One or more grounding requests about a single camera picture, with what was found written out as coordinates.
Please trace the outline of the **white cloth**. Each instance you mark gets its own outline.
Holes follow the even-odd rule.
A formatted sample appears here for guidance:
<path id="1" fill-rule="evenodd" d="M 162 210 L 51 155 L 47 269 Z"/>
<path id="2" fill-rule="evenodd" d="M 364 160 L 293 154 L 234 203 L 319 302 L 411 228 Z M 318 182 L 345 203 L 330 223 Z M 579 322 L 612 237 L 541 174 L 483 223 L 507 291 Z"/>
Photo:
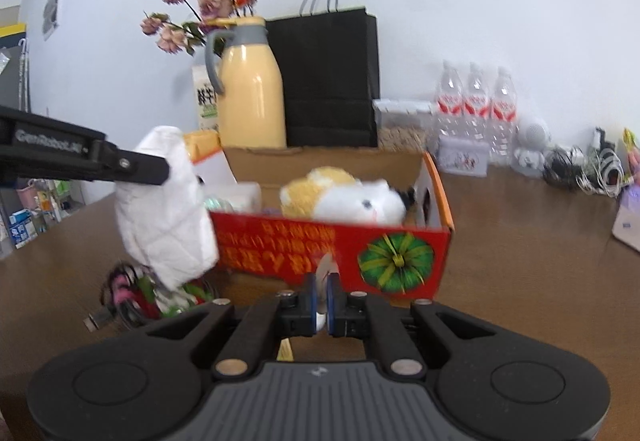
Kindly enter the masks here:
<path id="1" fill-rule="evenodd" d="M 169 175 L 160 185 L 115 185 L 119 234 L 128 255 L 151 268 L 160 283 L 174 291 L 218 261 L 213 223 L 178 128 L 154 128 L 136 151 L 166 160 Z"/>

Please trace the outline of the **yellow plush toy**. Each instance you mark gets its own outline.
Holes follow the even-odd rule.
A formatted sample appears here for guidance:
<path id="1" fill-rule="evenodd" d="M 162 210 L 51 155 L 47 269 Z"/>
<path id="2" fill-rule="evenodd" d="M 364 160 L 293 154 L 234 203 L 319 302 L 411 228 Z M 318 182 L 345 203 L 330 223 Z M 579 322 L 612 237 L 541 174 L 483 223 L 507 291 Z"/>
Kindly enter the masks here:
<path id="1" fill-rule="evenodd" d="M 361 181 L 347 171 L 319 167 L 280 190 L 288 219 L 326 223 L 400 225 L 416 202 L 416 190 L 396 190 L 385 180 Z"/>

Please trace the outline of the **translucent plastic cotton box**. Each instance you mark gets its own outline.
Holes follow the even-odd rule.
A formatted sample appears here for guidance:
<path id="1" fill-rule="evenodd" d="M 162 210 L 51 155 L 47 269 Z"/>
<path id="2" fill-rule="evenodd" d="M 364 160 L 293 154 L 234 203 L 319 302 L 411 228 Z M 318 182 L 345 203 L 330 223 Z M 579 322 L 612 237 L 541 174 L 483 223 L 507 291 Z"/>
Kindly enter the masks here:
<path id="1" fill-rule="evenodd" d="M 258 183 L 206 184 L 204 205 L 209 211 L 260 213 L 262 189 Z"/>

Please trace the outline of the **yellow ceramic mug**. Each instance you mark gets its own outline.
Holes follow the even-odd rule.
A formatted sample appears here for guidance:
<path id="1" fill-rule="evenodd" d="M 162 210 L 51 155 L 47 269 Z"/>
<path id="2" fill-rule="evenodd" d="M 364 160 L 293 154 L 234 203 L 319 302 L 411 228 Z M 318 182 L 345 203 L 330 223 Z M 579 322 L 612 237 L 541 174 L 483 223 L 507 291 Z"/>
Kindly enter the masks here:
<path id="1" fill-rule="evenodd" d="M 198 162 L 220 149 L 220 138 L 216 130 L 198 130 L 183 135 L 186 150 L 192 162 Z"/>

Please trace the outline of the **red artificial flower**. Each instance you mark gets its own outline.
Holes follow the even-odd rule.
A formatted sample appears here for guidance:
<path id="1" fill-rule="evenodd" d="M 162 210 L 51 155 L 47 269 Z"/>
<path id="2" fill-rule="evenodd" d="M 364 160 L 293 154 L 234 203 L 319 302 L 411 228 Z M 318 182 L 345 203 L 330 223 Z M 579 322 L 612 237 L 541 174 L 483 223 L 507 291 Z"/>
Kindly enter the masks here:
<path id="1" fill-rule="evenodd" d="M 175 317 L 218 297 L 218 291 L 205 279 L 195 279 L 174 291 L 168 291 L 149 275 L 138 279 L 132 292 L 136 309 L 149 320 Z"/>

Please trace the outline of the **red cardboard box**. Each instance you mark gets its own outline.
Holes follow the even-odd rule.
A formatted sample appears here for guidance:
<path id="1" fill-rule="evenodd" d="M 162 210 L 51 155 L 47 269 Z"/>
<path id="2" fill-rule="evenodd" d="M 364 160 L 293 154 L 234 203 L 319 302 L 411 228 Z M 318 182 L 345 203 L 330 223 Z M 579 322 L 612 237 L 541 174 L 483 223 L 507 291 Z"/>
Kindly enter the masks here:
<path id="1" fill-rule="evenodd" d="M 315 167 L 340 168 L 361 181 L 385 180 L 401 190 L 411 188 L 416 201 L 398 225 L 281 216 L 280 188 Z M 454 220 L 430 154 L 376 148 L 229 148 L 197 161 L 195 171 L 207 188 L 255 182 L 262 189 L 260 209 L 210 216 L 220 251 L 217 270 L 298 285 L 317 270 L 324 255 L 331 255 L 348 291 L 396 299 L 432 299 L 437 294 Z"/>

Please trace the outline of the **purple tissue pack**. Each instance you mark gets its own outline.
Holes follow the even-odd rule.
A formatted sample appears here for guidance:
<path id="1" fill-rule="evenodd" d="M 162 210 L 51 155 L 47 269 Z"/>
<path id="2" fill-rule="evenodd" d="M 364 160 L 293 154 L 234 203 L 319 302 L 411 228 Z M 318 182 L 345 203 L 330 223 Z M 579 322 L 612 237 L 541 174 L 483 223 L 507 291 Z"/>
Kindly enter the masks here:
<path id="1" fill-rule="evenodd" d="M 620 207 L 612 235 L 621 243 L 640 251 L 640 186 L 632 184 L 620 195 Z"/>

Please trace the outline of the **white tin box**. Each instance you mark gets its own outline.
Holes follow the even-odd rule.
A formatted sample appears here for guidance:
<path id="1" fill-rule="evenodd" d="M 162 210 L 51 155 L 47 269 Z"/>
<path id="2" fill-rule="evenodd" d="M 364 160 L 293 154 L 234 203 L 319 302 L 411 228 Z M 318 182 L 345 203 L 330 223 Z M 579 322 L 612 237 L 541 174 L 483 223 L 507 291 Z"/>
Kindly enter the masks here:
<path id="1" fill-rule="evenodd" d="M 489 145 L 468 138 L 441 136 L 437 145 L 436 162 L 440 172 L 486 178 Z"/>

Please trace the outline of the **black paper bag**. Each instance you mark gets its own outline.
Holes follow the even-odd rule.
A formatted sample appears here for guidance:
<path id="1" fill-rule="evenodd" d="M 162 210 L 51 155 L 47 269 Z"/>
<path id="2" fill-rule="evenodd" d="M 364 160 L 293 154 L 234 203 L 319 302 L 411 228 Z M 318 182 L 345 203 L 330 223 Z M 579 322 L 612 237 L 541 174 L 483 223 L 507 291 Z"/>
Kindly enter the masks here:
<path id="1" fill-rule="evenodd" d="M 282 75 L 288 146 L 377 146 L 376 17 L 365 8 L 341 10 L 338 0 L 326 0 L 324 12 L 271 19 L 267 30 Z"/>

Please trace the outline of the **water bottle right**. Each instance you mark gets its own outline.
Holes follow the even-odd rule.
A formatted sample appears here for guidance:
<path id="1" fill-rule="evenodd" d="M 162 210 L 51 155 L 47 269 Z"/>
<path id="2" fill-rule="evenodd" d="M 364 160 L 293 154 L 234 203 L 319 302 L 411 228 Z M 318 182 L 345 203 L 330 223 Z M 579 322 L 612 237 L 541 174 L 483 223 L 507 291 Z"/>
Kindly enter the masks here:
<path id="1" fill-rule="evenodd" d="M 518 111 L 518 94 L 510 72 L 498 68 L 490 111 L 490 159 L 493 164 L 509 164 Z"/>

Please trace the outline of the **water bottle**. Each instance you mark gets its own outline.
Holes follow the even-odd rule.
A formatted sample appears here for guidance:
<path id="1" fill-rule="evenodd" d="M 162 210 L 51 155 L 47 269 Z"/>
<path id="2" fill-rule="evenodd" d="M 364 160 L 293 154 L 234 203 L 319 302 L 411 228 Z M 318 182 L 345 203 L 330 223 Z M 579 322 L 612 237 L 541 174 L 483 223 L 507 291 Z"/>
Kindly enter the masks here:
<path id="1" fill-rule="evenodd" d="M 518 111 L 518 94 L 510 72 L 498 68 L 490 111 L 490 159 L 493 164 L 509 164 Z"/>
<path id="2" fill-rule="evenodd" d="M 463 122 L 465 133 L 474 141 L 484 141 L 491 108 L 483 71 L 475 63 L 470 64 L 463 97 Z"/>
<path id="3" fill-rule="evenodd" d="M 444 60 L 436 92 L 438 131 L 441 136 L 462 137 L 463 100 L 463 84 L 457 68 Z"/>

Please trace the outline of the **white robot toy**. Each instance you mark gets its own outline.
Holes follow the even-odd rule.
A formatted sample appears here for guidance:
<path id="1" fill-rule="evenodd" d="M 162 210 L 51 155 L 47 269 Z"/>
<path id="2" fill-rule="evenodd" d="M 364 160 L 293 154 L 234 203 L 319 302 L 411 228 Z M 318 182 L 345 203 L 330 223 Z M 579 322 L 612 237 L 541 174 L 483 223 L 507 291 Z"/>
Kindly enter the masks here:
<path id="1" fill-rule="evenodd" d="M 541 178 L 550 142 L 551 134 L 542 118 L 521 117 L 516 125 L 512 169 L 531 178 Z"/>

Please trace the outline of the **water bottle middle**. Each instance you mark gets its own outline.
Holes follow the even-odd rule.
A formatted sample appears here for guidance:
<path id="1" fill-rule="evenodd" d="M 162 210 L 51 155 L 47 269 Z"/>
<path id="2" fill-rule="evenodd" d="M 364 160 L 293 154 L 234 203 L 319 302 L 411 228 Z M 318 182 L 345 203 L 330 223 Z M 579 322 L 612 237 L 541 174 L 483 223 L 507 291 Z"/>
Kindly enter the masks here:
<path id="1" fill-rule="evenodd" d="M 483 71 L 475 63 L 470 64 L 463 97 L 463 122 L 465 133 L 474 141 L 484 141 L 491 108 Z"/>

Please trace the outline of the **clear nut container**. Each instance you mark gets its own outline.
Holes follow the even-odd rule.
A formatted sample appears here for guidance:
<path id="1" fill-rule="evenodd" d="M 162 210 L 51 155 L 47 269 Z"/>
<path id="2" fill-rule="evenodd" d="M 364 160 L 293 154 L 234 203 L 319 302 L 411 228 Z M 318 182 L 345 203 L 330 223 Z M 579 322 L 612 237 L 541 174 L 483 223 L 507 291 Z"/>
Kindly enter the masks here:
<path id="1" fill-rule="evenodd" d="M 424 152 L 434 121 L 434 106 L 421 100 L 372 102 L 378 148 L 390 152 Z"/>

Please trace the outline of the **water bottle left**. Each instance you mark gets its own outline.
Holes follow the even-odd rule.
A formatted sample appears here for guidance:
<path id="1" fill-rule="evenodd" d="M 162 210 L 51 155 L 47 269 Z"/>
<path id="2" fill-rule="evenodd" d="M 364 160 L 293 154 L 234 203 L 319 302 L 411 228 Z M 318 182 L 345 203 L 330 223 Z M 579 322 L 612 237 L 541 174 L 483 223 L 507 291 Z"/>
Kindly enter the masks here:
<path id="1" fill-rule="evenodd" d="M 463 84 L 457 68 L 444 60 L 436 92 L 438 131 L 441 136 L 462 137 L 463 100 Z"/>

